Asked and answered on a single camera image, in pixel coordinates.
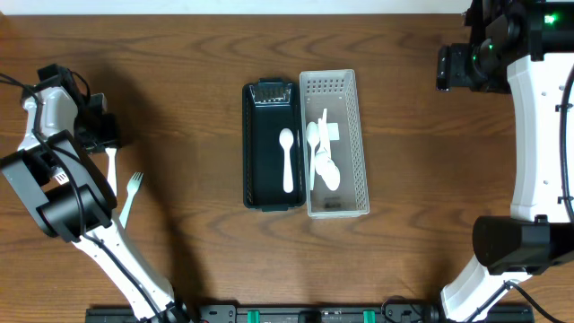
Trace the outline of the white plastic fork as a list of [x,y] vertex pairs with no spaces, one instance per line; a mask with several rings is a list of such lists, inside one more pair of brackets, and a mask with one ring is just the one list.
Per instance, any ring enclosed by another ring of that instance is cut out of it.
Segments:
[[114,193],[114,196],[117,196],[117,165],[116,165],[117,148],[106,148],[105,153],[109,158],[107,181]]
[[135,199],[135,195],[137,194],[139,188],[141,187],[143,177],[144,174],[142,172],[136,172],[127,183],[126,186],[127,198],[124,207],[119,215],[119,222],[123,228],[126,227],[129,214],[132,208],[132,204]]
[[64,185],[65,183],[67,183],[69,181],[69,178],[67,177],[67,175],[63,172],[59,172],[56,175],[53,176],[53,178],[60,184],[60,185]]

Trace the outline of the white plastic spoon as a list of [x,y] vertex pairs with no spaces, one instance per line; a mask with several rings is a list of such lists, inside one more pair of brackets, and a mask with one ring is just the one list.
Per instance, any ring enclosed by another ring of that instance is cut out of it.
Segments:
[[316,148],[320,142],[320,134],[316,122],[311,121],[307,125],[307,142],[310,147],[309,155],[309,189],[313,190],[315,185],[315,156]]
[[279,134],[279,143],[283,149],[283,191],[291,193],[294,189],[291,167],[291,148],[294,137],[289,128],[284,128]]
[[341,173],[328,152],[320,150],[315,155],[315,171],[324,180],[327,188],[336,191],[341,183]]
[[326,117],[327,117],[327,108],[323,109],[322,117],[319,121],[320,131],[324,131],[326,129]]
[[[318,123],[317,123],[318,129],[319,129],[320,119],[318,120]],[[332,157],[331,148],[330,148],[330,139],[328,136],[327,126],[326,126],[326,129],[324,131],[320,131],[320,129],[319,129],[319,148],[317,149],[317,152],[325,154],[328,158]]]

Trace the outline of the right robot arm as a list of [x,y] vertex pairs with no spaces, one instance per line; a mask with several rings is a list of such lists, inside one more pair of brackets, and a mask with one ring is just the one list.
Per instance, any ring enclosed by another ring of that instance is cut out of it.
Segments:
[[440,293],[445,322],[528,322],[535,301],[505,307],[524,281],[573,259],[573,4],[475,0],[466,43],[439,50],[437,88],[508,94],[516,178],[506,216],[479,217],[474,254]]

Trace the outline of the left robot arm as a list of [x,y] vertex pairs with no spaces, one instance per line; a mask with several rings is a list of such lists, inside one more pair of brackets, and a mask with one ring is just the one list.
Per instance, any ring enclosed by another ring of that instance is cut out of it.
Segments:
[[38,70],[22,91],[27,113],[17,150],[1,171],[39,228],[91,258],[128,300],[139,322],[188,322],[186,305],[127,237],[117,214],[115,168],[102,173],[91,156],[120,146],[115,116],[103,93],[93,93],[75,71],[58,64]]

